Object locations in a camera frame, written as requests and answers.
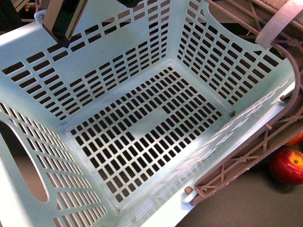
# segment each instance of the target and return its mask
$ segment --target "plastic crate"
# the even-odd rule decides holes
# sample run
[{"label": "plastic crate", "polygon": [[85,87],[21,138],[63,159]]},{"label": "plastic crate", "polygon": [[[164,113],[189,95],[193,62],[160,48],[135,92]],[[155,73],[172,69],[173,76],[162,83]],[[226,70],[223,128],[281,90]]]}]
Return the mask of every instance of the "plastic crate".
[{"label": "plastic crate", "polygon": [[[91,0],[74,34],[67,49],[37,23],[0,36],[4,227],[146,224],[294,89],[288,59],[230,33],[203,0]],[[18,171],[7,127],[47,201]]]}]

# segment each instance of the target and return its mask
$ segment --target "laundry basket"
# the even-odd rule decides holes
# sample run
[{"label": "laundry basket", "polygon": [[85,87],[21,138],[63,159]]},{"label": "laundry basket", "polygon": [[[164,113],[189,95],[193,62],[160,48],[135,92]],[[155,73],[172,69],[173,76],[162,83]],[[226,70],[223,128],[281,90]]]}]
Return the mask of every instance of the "laundry basket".
[{"label": "laundry basket", "polygon": [[230,33],[203,0],[90,0],[71,40],[59,47],[36,22],[0,36],[4,227],[148,226],[171,199],[186,210],[177,192],[294,88],[288,59]]}]

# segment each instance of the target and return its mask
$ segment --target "white strap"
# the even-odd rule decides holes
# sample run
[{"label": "white strap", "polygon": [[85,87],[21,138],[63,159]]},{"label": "white strap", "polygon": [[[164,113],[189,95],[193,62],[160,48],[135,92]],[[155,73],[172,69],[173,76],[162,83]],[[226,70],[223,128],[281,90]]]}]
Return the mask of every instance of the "white strap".
[{"label": "white strap", "polygon": [[264,26],[256,43],[268,49],[279,33],[303,10],[303,0],[289,0]]}]

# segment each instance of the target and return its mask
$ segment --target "red apple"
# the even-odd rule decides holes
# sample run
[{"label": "red apple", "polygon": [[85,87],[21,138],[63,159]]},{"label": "red apple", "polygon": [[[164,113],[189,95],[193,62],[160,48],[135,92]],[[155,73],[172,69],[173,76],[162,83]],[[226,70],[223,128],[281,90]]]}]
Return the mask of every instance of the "red apple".
[{"label": "red apple", "polygon": [[291,148],[277,150],[269,161],[269,170],[279,182],[289,185],[303,183],[303,153]]},{"label": "red apple", "polygon": [[288,141],[285,145],[286,146],[294,146],[299,144],[303,140],[303,131],[300,132],[298,135],[293,137],[290,141]]}]

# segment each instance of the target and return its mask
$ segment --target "basket handle hole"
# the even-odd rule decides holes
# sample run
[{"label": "basket handle hole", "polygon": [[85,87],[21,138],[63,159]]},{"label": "basket handle hole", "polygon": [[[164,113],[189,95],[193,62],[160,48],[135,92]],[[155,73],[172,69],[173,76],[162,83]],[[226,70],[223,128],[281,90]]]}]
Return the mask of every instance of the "basket handle hole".
[{"label": "basket handle hole", "polygon": [[2,121],[0,121],[0,134],[32,195],[41,202],[47,202],[48,195],[46,194],[44,183],[32,160],[13,130]]}]

